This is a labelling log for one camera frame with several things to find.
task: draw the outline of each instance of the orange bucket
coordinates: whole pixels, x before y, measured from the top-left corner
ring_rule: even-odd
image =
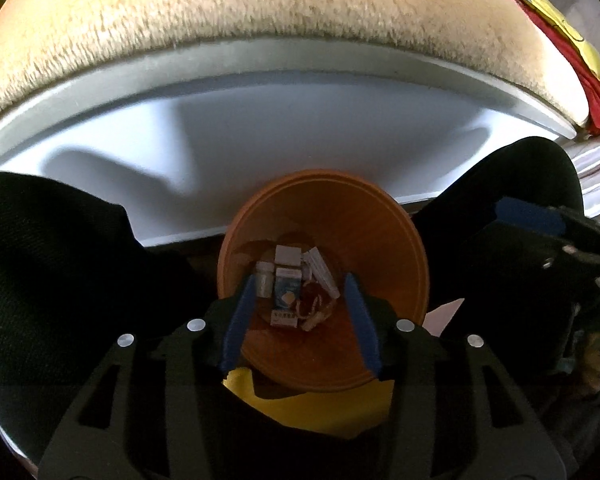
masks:
[[[353,272],[363,290],[422,324],[429,271],[420,236],[400,205],[374,184],[339,171],[307,170],[261,189],[230,225],[218,261],[218,295],[235,294],[276,244],[317,246],[342,291]],[[374,377],[360,355],[344,298],[310,332],[270,326],[254,314],[242,355],[269,379],[303,392],[337,392]]]

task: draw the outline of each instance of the small bottle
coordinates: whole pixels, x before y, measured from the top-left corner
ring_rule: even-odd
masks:
[[[270,262],[256,263],[256,296],[270,298],[273,294],[273,271],[276,266]]]

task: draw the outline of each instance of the yellow cloth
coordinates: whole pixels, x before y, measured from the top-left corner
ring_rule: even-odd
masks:
[[[284,426],[354,438],[387,419],[394,382],[375,380],[344,392],[261,399],[254,393],[251,370],[237,368],[229,373],[224,386]]]
[[[600,81],[600,54],[596,48],[567,22],[567,18],[549,0],[525,0],[548,23],[557,27],[567,40],[577,49],[583,61]]]

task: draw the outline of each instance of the person's leg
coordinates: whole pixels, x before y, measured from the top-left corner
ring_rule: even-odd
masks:
[[[0,173],[0,425],[38,463],[118,336],[200,316],[205,285],[183,258],[144,250],[121,206]]]
[[[429,261],[432,308],[458,298],[449,290],[449,254],[491,221],[478,212],[505,196],[584,211],[576,169],[554,142],[528,137],[491,153],[413,216]]]

